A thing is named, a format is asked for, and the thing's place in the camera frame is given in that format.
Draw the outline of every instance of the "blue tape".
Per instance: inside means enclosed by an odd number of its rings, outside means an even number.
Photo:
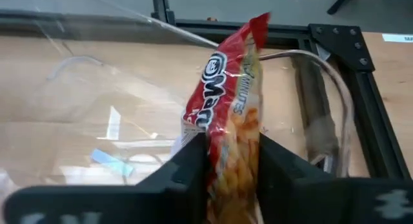
[[[130,165],[127,165],[120,159],[116,159],[115,157],[103,152],[99,149],[95,149],[90,156],[94,161],[114,170],[115,172],[124,175],[130,176],[131,173],[134,171],[134,168]]]

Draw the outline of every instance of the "plastic wrapper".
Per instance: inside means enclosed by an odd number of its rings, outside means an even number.
[[[207,218],[210,223],[257,223],[256,183],[263,69],[258,55],[269,14],[224,40],[209,59],[183,114],[181,144],[207,133]]]

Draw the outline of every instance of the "cable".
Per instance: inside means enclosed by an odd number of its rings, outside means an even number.
[[[102,61],[95,59],[92,56],[72,56],[72,57],[67,57],[64,59],[60,64],[54,68],[51,74],[47,76],[47,80],[53,80],[56,78],[57,75],[59,75],[60,71],[62,71],[64,68],[66,68],[68,65],[82,62],[82,61],[88,61],[91,63],[94,63],[98,66],[103,66],[105,65]]]
[[[312,52],[308,52],[305,50],[287,50],[280,53],[275,54],[267,54],[264,56],[260,56],[259,59],[261,61],[269,60],[269,59],[276,59],[280,57],[293,57],[296,55],[304,55],[311,60],[317,62],[321,68],[330,76],[333,80],[333,83],[337,86],[338,92],[341,98],[341,102],[343,104],[343,121],[341,126],[341,141],[340,141],[340,148],[339,148],[339,156],[337,159],[337,171],[334,172],[336,176],[339,177],[347,177],[348,176],[348,168],[350,166],[350,129],[352,124],[352,118],[354,116],[353,110],[353,102],[350,95],[350,91],[348,90],[346,84],[342,80],[341,76],[338,72],[326,61],[322,60],[317,55],[313,54]]]

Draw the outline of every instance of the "black metal bracket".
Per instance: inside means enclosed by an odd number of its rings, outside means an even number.
[[[151,13],[151,16],[158,20],[174,25],[175,14],[169,8],[169,1],[168,0],[153,0],[153,3],[154,3],[154,12]]]
[[[375,70],[357,26],[308,26],[311,37],[337,60],[350,89],[355,123],[372,177],[411,180],[372,72]]]
[[[351,70],[373,72],[374,65],[358,26],[309,24],[311,36]]]

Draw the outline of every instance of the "wooden table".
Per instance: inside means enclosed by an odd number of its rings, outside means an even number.
[[[413,45],[365,33],[374,75],[408,166],[413,170]],[[65,41],[78,61],[46,78],[70,52],[56,40],[0,37],[0,199],[36,184],[133,184],[168,160],[181,111],[212,50],[184,45]],[[266,135],[305,157],[290,59],[263,62]],[[334,121],[337,91],[326,80]],[[94,149],[127,159],[121,176],[90,159]],[[352,176],[368,176],[353,128]]]

